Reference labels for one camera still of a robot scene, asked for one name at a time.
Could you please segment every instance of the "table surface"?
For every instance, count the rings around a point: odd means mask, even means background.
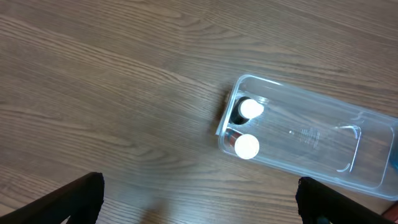
[[[301,223],[299,176],[223,154],[244,73],[398,116],[397,0],[0,2],[0,215],[102,172],[98,223]],[[335,189],[381,213],[391,202]]]

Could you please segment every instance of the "white cap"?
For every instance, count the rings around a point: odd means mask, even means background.
[[[251,134],[243,134],[235,140],[235,152],[242,159],[252,159],[259,153],[260,144]]]
[[[264,111],[264,107],[254,99],[247,99],[239,105],[238,111],[243,118],[252,119],[260,116]]]

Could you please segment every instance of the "clear plastic container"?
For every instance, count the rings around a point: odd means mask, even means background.
[[[256,100],[264,111],[244,124],[234,124],[231,113],[242,97]],[[398,200],[397,126],[398,119],[375,111],[243,75],[231,92],[217,135],[219,147],[228,154],[237,156],[231,133],[252,135],[259,149],[251,161]]]

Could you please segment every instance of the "wooden table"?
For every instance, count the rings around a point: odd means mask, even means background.
[[[0,215],[89,171],[98,223],[301,223],[298,176],[223,154],[235,79],[398,116],[397,0],[3,0]],[[391,202],[338,189],[381,213]]]

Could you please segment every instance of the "black object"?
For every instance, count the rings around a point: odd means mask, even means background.
[[[231,116],[229,117],[230,122],[234,124],[244,124],[249,121],[249,119],[242,117],[239,113],[239,106],[244,100],[248,99],[250,98],[247,96],[242,96],[240,97],[240,99],[237,100],[237,102],[234,105],[234,108],[232,109]]]
[[[1,224],[94,224],[104,202],[104,178],[90,172],[36,201],[0,217]]]
[[[393,224],[310,177],[298,181],[298,214],[303,224]]]

